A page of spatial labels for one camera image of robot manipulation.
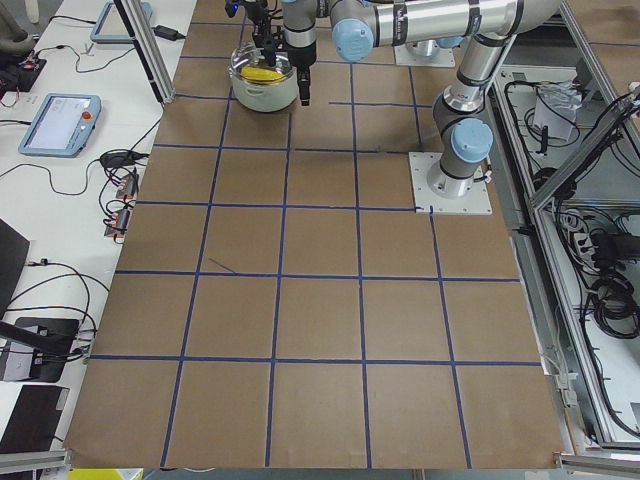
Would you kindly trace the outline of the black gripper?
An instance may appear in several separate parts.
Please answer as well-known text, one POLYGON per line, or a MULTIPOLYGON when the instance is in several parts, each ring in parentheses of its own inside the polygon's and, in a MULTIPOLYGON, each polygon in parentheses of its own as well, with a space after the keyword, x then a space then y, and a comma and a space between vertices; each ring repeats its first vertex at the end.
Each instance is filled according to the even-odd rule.
POLYGON ((264 17, 253 21, 252 39, 255 46, 263 51, 263 56, 269 67, 276 65, 277 41, 272 31, 272 19, 264 17))
POLYGON ((285 48, 290 63, 297 70, 297 85, 302 106, 310 105, 311 74, 309 68, 316 62, 316 29, 284 28, 285 48))

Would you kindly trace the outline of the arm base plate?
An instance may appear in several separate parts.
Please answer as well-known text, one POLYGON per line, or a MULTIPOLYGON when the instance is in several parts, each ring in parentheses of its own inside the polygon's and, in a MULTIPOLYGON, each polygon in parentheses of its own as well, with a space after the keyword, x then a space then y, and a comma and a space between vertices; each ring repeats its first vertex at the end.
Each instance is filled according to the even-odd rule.
POLYGON ((441 48, 435 40, 405 43, 394 47, 395 64, 453 68, 455 59, 451 48, 441 48))
POLYGON ((468 179, 453 179, 441 169, 441 153, 410 152, 409 164, 417 213, 444 215, 491 215, 493 213, 487 184, 477 166, 468 179))

